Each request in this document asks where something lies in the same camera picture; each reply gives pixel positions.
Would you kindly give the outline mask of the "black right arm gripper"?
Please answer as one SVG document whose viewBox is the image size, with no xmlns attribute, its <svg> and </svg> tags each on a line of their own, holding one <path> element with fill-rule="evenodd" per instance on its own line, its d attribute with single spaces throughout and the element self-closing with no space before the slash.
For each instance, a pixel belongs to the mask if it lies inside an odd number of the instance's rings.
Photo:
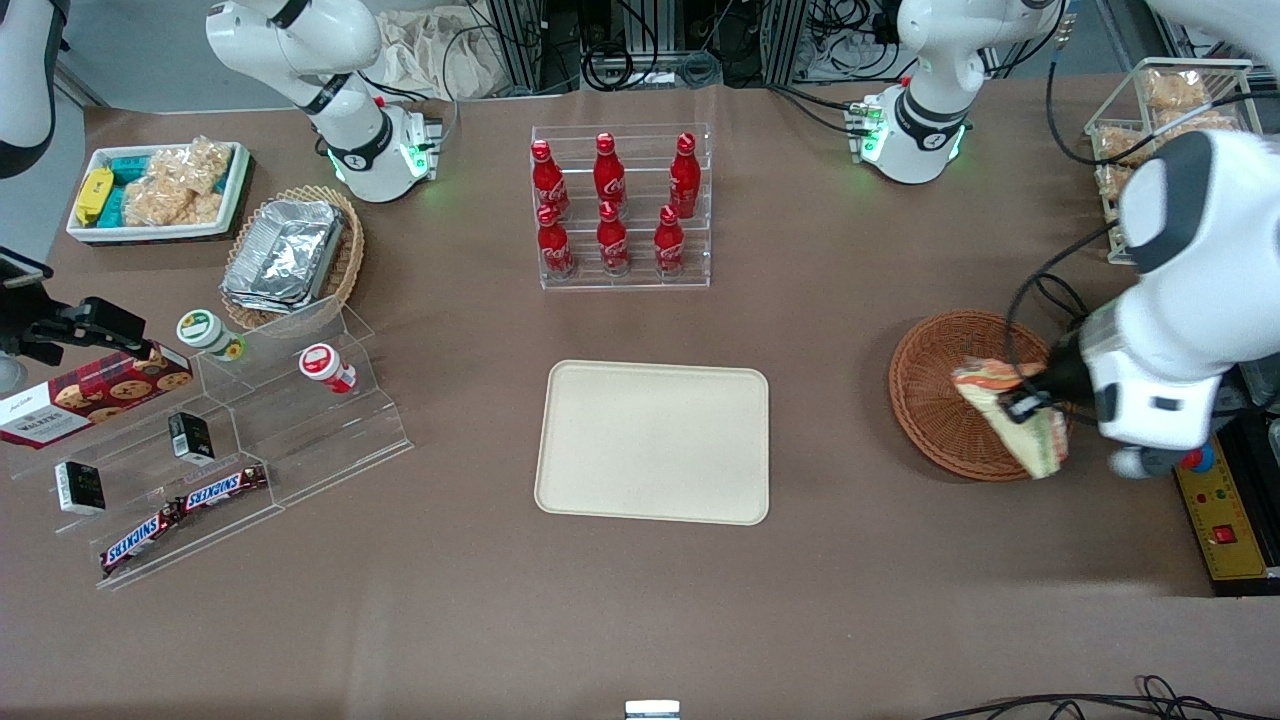
<svg viewBox="0 0 1280 720">
<path fill-rule="evenodd" d="M 87 318 L 88 331 L 81 324 Z M 1 351 L 6 355 L 56 366 L 65 345 L 93 346 L 88 332 L 122 352 L 151 352 L 146 320 L 105 299 L 88 297 L 68 305 L 45 292 L 1 292 Z"/>
</svg>

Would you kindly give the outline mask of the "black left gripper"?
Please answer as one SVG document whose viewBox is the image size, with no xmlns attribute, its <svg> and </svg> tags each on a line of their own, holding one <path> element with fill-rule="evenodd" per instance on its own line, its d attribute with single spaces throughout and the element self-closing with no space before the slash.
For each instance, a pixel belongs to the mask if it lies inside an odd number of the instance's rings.
<svg viewBox="0 0 1280 720">
<path fill-rule="evenodd" d="M 1044 369 L 1024 378 L 1028 392 L 1004 392 L 1004 413 L 1010 421 L 1029 421 L 1053 401 L 1073 409 L 1094 409 L 1094 388 L 1079 340 L 1060 340 L 1050 351 Z"/>
</svg>

